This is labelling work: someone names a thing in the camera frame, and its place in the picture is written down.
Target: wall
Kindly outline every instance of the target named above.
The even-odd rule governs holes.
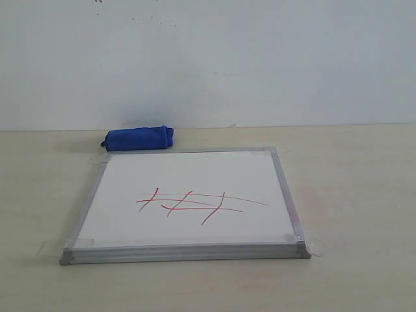
[[[0,0],[0,130],[416,121],[413,0]]]

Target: beige table surface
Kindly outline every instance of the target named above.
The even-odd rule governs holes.
[[[175,133],[177,148],[278,147],[322,257],[59,266],[104,135],[0,133],[1,312],[416,311],[416,125]]]

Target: whiteboard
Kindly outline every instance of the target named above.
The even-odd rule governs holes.
[[[74,248],[295,240],[269,151],[122,153]]]

